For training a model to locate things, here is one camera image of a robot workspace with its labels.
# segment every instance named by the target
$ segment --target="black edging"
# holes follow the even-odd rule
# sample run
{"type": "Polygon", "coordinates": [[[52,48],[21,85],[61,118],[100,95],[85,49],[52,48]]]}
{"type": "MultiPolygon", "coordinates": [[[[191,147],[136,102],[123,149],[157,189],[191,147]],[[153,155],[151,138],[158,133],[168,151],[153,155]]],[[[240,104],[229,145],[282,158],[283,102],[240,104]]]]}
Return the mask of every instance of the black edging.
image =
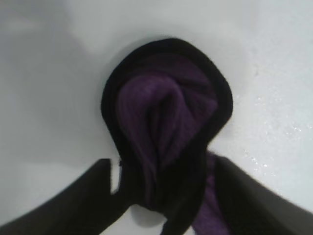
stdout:
{"type": "Polygon", "coordinates": [[[128,55],[115,68],[105,85],[101,113],[123,164],[137,172],[137,184],[140,188],[144,188],[143,171],[131,144],[119,127],[115,105],[120,88],[127,82],[125,74],[139,60],[159,53],[179,54],[191,60],[210,80],[219,104],[213,116],[189,142],[180,157],[158,176],[153,205],[147,205],[143,198],[137,201],[151,210],[165,214],[168,221],[163,227],[163,235],[180,235],[191,225],[202,204],[206,179],[206,148],[229,120],[233,99],[227,81],[216,66],[205,54],[186,41],[173,38],[151,42],[128,55]]]}

